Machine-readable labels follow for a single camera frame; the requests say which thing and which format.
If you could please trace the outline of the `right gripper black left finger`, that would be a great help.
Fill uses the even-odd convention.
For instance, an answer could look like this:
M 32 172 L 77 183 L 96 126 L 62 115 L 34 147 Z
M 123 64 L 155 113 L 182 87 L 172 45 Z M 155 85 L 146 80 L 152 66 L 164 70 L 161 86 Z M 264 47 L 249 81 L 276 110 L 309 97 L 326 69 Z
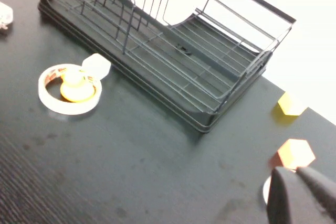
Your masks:
M 299 173 L 282 167 L 271 172 L 267 217 L 269 223 L 325 223 L 326 220 Z

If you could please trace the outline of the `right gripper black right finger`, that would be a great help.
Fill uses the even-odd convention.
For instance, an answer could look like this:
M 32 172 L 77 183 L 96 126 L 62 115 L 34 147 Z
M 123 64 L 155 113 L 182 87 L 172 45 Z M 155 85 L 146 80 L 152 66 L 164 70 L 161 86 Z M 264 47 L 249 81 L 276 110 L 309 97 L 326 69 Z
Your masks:
M 299 167 L 297 175 L 331 218 L 335 218 L 335 182 L 310 167 Z

